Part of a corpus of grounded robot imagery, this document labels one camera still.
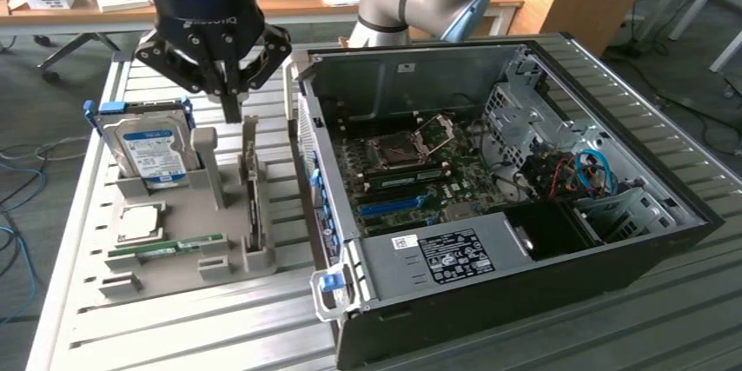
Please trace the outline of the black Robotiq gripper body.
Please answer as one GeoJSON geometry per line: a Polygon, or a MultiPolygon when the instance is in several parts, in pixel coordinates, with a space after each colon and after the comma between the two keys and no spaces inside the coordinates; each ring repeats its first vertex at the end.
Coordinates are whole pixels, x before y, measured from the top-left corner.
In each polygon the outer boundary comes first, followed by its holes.
{"type": "Polygon", "coordinates": [[[161,37],[194,60],[246,57],[265,31],[257,0],[154,0],[161,37]]]}

